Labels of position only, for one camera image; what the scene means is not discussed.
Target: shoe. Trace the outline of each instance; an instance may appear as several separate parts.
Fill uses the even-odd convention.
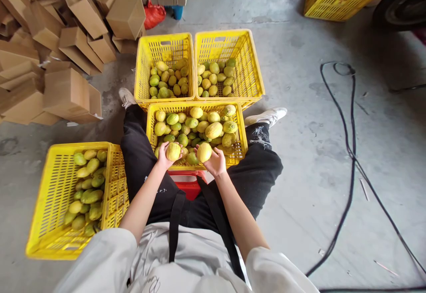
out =
[[[118,91],[118,94],[120,95],[120,99],[123,102],[122,106],[125,109],[127,109],[132,104],[136,104],[133,94],[131,94],[131,92],[127,90],[126,88],[120,88],[120,90]]]
[[[275,107],[269,110],[266,110],[259,115],[251,115],[244,119],[244,124],[246,127],[258,122],[269,123],[269,127],[272,127],[277,121],[283,118],[287,114],[287,109],[282,107]]]

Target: red stool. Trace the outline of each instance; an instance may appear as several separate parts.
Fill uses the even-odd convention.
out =
[[[204,180],[205,183],[205,173],[204,171],[169,171],[171,177],[173,176],[199,176]],[[190,201],[195,200],[197,195],[201,192],[201,188],[198,185],[197,180],[190,182],[174,181],[179,189],[186,192],[186,198]]]

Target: black pants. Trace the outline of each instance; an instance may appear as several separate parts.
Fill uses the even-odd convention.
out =
[[[253,133],[259,132],[260,129],[262,137],[268,138],[268,124],[256,123],[246,128],[249,142]],[[254,218],[259,215],[271,187],[283,169],[281,159],[267,145],[268,143],[249,143],[245,158],[238,165],[228,169],[238,194]],[[146,113],[138,105],[129,106],[126,110],[121,149],[125,162],[129,199],[132,201],[157,162],[146,136]],[[198,183],[201,184],[204,181],[199,178]],[[209,183],[208,188],[215,194],[219,194],[215,181]],[[178,191],[175,182],[166,173],[158,188],[147,224],[170,221],[172,206]],[[219,206],[225,213],[221,201]],[[219,233],[203,193],[200,193],[194,201],[185,201],[180,225]]]

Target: apron strap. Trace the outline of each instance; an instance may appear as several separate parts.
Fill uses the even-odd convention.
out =
[[[176,198],[173,203],[172,213],[170,215],[170,230],[169,230],[169,263],[174,262],[176,249],[178,248],[179,237],[179,222],[183,205],[185,203],[186,194],[182,190],[177,192]]]
[[[208,185],[200,178],[197,177],[198,184],[201,187],[201,191],[209,205],[210,211],[212,212],[213,219],[217,225],[220,235],[222,236],[223,243],[228,250],[229,257],[231,259],[232,268],[234,273],[245,282],[243,270],[241,269],[240,257],[238,256],[237,248],[234,244],[233,233],[226,216],[224,206],[219,206],[219,201],[222,202],[222,198],[218,199]]]

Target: concrete floor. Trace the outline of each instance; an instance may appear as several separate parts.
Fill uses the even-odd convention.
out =
[[[345,61],[357,71],[355,119],[359,159],[403,236],[426,265],[426,90],[392,95],[426,79],[426,48],[411,33],[371,28],[372,9],[349,22],[300,15],[304,0],[188,0],[183,19],[167,18],[149,34],[250,28],[267,95],[245,115],[284,106],[271,129],[284,171],[258,222],[274,250],[306,272],[326,249],[346,204],[350,159],[343,128],[319,73],[320,63]],[[54,143],[119,143],[124,110],[118,89],[133,89],[135,57],[122,55],[91,80],[102,92],[104,120],[53,127],[0,126],[0,283],[4,292],[48,292],[71,262],[30,261],[24,249],[46,152]],[[327,72],[347,114],[351,83]],[[365,200],[356,176],[354,202],[333,255],[312,276],[320,288],[422,285],[413,263],[375,200]],[[399,277],[374,263],[377,260]]]

